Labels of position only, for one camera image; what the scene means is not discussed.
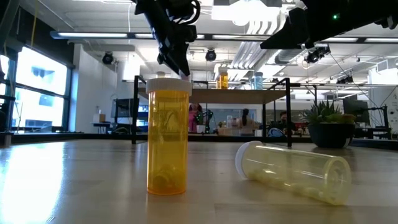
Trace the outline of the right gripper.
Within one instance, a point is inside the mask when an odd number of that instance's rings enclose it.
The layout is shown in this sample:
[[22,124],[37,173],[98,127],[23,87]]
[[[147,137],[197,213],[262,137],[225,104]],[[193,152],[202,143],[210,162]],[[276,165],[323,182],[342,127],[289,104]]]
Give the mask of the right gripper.
[[261,49],[311,49],[311,41],[325,40],[372,23],[390,30],[397,26],[397,0],[302,2],[307,8],[290,10],[283,28],[262,42]]

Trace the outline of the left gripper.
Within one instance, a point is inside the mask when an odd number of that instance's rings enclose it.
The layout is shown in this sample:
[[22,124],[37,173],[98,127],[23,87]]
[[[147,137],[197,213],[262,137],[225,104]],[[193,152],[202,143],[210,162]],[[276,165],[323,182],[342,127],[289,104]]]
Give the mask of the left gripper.
[[134,0],[135,15],[143,14],[159,46],[157,61],[180,76],[188,77],[188,43],[197,38],[193,25],[201,5],[194,0]]

